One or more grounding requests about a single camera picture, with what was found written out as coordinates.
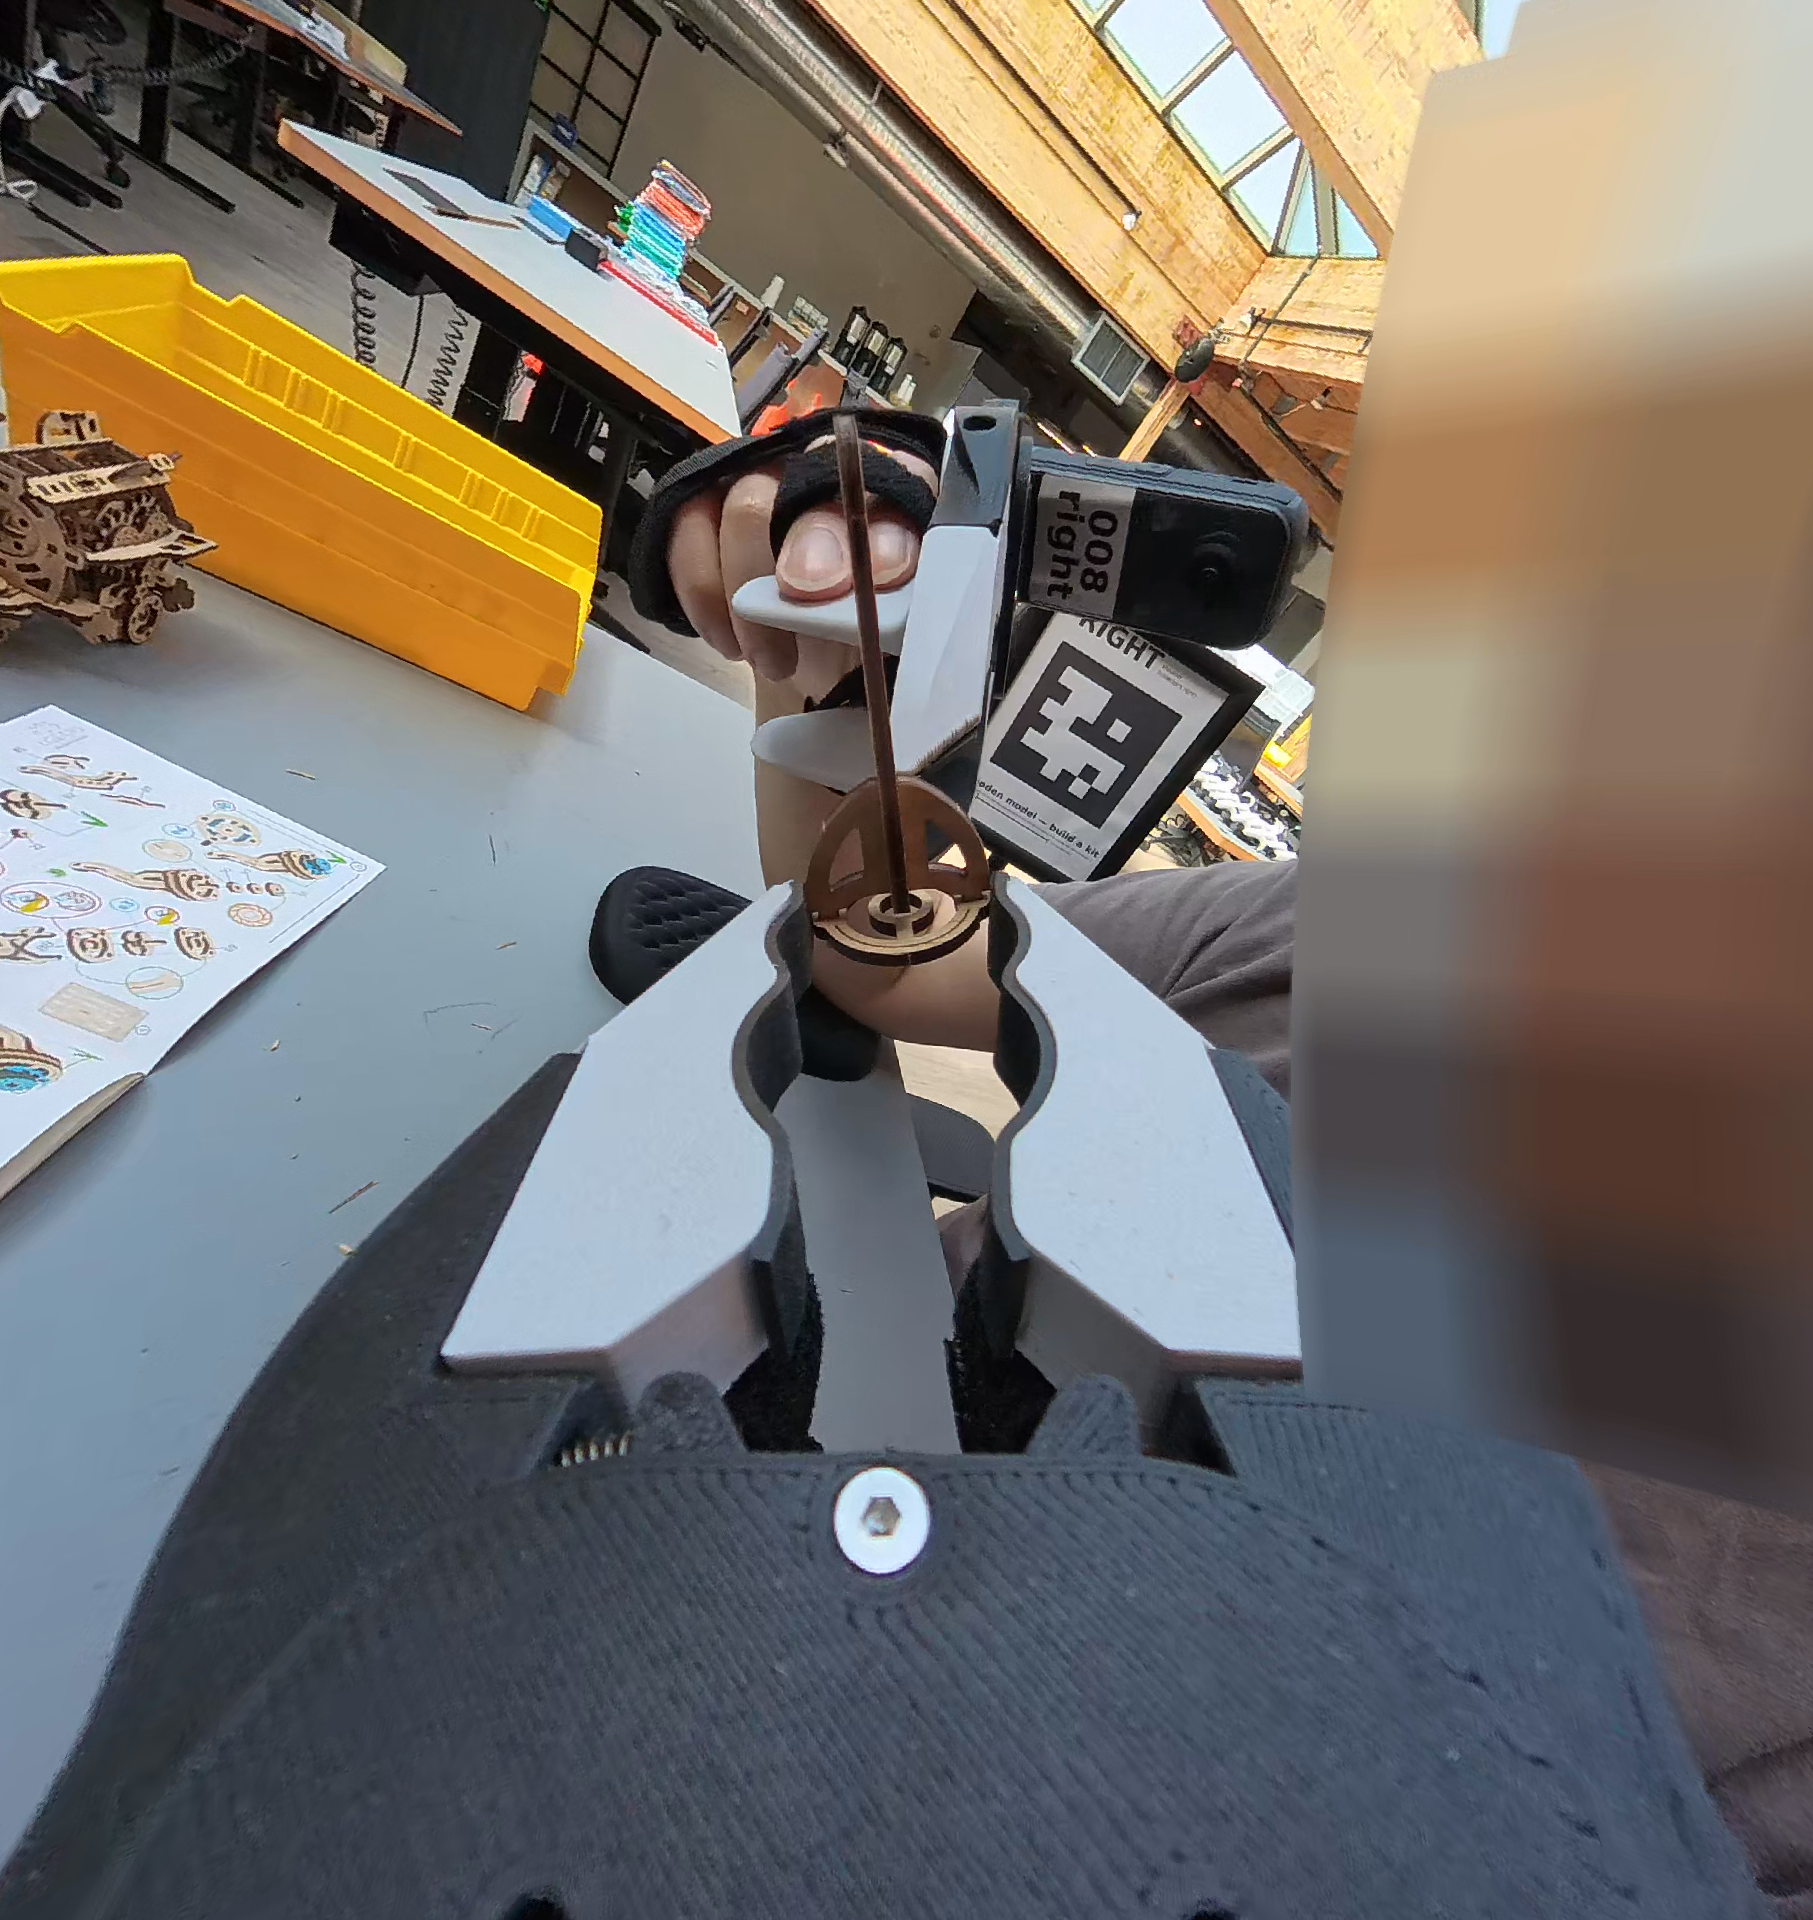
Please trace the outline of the long white table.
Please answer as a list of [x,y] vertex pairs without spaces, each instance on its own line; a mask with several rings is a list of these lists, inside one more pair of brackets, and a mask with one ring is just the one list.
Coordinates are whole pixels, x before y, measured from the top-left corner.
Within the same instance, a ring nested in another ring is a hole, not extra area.
[[724,350],[518,208],[299,123],[279,146],[331,189],[333,247],[371,276],[455,303],[642,443],[689,451],[738,432]]

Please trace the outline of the brown top desk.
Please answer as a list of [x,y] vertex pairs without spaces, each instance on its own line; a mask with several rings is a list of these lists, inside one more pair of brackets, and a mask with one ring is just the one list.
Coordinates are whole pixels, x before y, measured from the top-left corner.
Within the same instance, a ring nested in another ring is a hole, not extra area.
[[302,208],[294,187],[283,178],[281,163],[268,156],[277,134],[265,132],[273,106],[275,67],[321,79],[318,128],[337,132],[342,108],[365,103],[385,116],[381,150],[393,153],[399,126],[415,121],[452,141],[462,131],[443,110],[430,106],[402,80],[389,76],[350,53],[347,27],[328,29],[317,6],[255,3],[153,3],[149,5],[147,106],[143,119],[157,112],[157,154],[166,156],[170,101],[188,83],[227,76],[222,101],[229,131],[218,138],[198,138],[201,146],[267,189],[292,208]]

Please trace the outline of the person's right hand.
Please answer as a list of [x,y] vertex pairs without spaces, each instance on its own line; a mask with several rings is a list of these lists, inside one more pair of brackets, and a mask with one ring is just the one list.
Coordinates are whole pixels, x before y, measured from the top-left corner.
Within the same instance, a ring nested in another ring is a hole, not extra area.
[[797,604],[837,602],[852,591],[842,508],[827,503],[807,511],[782,546],[775,546],[776,492],[775,467],[747,473],[726,491],[706,491],[678,511],[668,542],[681,612],[710,651],[753,670],[759,721],[804,711],[858,663],[852,645],[735,619],[731,600],[737,591],[770,574],[781,595]]

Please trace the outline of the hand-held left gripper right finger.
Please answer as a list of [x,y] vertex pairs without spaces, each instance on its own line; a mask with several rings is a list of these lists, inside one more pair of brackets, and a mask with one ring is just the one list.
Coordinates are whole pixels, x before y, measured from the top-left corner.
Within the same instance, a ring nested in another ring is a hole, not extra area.
[[1230,1069],[1036,891],[995,881],[995,1065],[1019,1102],[992,1162],[985,1345],[1056,1388],[1118,1381],[1155,1420],[1181,1381],[1298,1381],[1288,1141]]

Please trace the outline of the wooden handle part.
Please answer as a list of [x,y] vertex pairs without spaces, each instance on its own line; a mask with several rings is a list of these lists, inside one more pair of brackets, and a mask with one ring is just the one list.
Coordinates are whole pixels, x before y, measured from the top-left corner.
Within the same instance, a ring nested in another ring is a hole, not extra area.
[[891,696],[884,681],[870,569],[870,515],[863,435],[851,412],[832,420],[840,503],[848,522],[852,599],[870,725],[872,775],[855,785],[827,819],[804,877],[815,915],[893,892],[938,886],[960,900],[991,899],[991,858],[967,813],[938,787],[896,769]]

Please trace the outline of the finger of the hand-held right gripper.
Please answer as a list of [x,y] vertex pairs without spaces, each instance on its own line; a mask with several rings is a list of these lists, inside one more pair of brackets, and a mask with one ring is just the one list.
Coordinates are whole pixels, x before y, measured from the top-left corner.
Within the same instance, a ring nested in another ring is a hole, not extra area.
[[901,646],[901,770],[925,772],[987,712],[1009,522],[934,524],[919,551]]

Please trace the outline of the person's right forearm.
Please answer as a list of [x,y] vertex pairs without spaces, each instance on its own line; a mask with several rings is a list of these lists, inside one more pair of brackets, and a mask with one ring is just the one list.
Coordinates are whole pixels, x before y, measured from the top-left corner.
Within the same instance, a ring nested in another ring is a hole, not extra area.
[[[839,798],[764,763],[755,766],[761,873],[766,884],[800,881]],[[881,968],[815,940],[815,989],[840,1013],[898,1044],[988,1050],[998,1020],[998,989],[988,968],[988,936],[925,964]]]

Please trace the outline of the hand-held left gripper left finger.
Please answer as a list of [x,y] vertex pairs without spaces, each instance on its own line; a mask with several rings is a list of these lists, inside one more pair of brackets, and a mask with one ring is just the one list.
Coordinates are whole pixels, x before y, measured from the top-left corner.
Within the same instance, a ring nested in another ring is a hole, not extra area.
[[813,943],[781,884],[589,1041],[443,1340],[450,1370],[638,1396],[793,1353],[808,1271],[775,1111],[802,1069]]

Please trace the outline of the assembled wooden model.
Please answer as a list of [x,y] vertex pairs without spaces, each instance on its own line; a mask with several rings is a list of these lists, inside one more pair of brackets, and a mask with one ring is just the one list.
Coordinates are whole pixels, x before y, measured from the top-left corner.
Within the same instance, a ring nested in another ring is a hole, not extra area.
[[92,646],[143,646],[195,607],[191,564],[216,551],[178,515],[175,454],[134,454],[92,412],[51,410],[0,447],[0,646],[47,614]]

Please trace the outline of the yellow plastic bin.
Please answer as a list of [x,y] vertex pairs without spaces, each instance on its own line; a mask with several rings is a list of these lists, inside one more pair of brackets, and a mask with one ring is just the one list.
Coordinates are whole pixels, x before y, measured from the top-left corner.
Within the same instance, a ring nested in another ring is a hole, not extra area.
[[178,456],[202,571],[506,708],[573,683],[601,508],[181,256],[0,260],[0,382]]

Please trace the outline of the wall air vent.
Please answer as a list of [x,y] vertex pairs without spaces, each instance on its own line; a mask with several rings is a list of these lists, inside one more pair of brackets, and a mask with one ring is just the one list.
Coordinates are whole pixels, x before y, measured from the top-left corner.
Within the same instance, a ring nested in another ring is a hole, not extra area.
[[1125,404],[1136,382],[1155,367],[1150,357],[1136,349],[1128,335],[1102,311],[1094,311],[1080,329],[1071,365],[1084,382],[1098,388],[1115,404]]

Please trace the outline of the stack of colourful packets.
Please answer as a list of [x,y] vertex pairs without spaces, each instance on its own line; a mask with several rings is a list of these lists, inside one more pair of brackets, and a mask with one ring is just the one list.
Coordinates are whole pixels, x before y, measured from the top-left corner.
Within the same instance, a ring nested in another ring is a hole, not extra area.
[[678,296],[710,212],[705,191],[670,160],[658,160],[631,203],[617,208],[608,265],[663,296]]

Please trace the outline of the illustrated instruction booklet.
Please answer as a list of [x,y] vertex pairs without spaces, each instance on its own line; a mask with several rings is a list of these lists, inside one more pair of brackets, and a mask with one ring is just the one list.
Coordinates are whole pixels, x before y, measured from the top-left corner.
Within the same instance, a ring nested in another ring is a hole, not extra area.
[[0,1201],[382,877],[44,706],[0,725]]

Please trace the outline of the wooden disc part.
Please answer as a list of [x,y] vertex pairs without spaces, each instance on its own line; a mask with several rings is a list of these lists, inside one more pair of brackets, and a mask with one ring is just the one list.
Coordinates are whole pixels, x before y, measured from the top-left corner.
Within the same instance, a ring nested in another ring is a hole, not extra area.
[[967,947],[988,913],[988,899],[958,899],[941,886],[916,886],[904,909],[891,891],[852,899],[815,915],[815,931],[848,958],[883,968],[936,962]]

